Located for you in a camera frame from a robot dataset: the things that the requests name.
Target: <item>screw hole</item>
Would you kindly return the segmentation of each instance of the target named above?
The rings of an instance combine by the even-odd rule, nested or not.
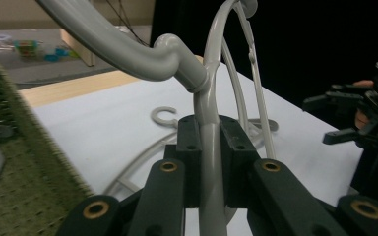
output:
[[[371,219],[378,219],[378,207],[368,201],[353,201],[351,203],[352,209],[355,212]]]
[[[109,204],[104,201],[96,201],[87,205],[83,215],[87,219],[96,219],[105,215],[109,210]]]
[[[173,172],[177,169],[177,165],[173,162],[165,162],[161,165],[160,169],[164,172]]]
[[[267,161],[262,164],[263,169],[270,171],[270,172],[278,172],[281,170],[281,168],[276,164],[271,161]]]

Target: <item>white table surface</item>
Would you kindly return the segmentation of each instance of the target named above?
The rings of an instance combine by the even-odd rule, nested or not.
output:
[[[259,117],[252,81],[240,75],[249,118]],[[237,118],[235,99],[225,66],[217,72],[217,101],[221,115]],[[277,159],[286,164],[310,193],[335,206],[347,192],[361,148],[353,142],[327,146],[324,133],[335,128],[303,112],[265,89],[268,116],[279,123],[273,133]],[[50,136],[65,152],[84,180],[98,194],[144,148],[171,128],[150,118],[153,109],[171,106],[179,119],[193,114],[192,94],[175,79],[154,83],[139,81],[34,108]],[[259,153],[265,156],[264,148]],[[151,163],[161,156],[155,156]],[[150,165],[136,172],[143,186]],[[228,235],[251,235],[246,211],[239,210],[228,225]],[[197,214],[188,210],[186,235],[198,235]]]

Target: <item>green plastic basket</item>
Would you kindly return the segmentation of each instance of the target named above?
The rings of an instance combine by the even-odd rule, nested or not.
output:
[[[0,235],[54,235],[73,207],[93,194],[41,127],[0,67]]]

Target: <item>black background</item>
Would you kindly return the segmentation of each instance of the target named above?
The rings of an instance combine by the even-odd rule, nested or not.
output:
[[[194,54],[203,56],[222,2],[157,0],[151,45],[160,35],[173,33]],[[378,0],[259,0],[249,21],[262,85],[298,107],[303,99],[323,94],[332,84],[351,84],[376,73]],[[228,18],[224,37],[237,71],[251,79],[248,47],[235,12]],[[353,124],[351,117],[336,118],[333,111],[312,114],[338,128]]]

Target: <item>gray hook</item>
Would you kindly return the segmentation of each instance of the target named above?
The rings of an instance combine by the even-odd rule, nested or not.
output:
[[[175,129],[177,129],[177,120],[176,119],[172,119],[172,120],[163,120],[161,118],[158,117],[158,114],[162,111],[168,111],[170,113],[173,113],[173,114],[176,114],[176,109],[174,109],[173,107],[169,107],[169,106],[161,106],[161,107],[158,107],[156,109],[154,109],[152,111],[152,114],[151,114],[151,118],[156,122],[158,123],[159,125],[162,125],[162,126],[168,126],[168,127],[173,127]]]

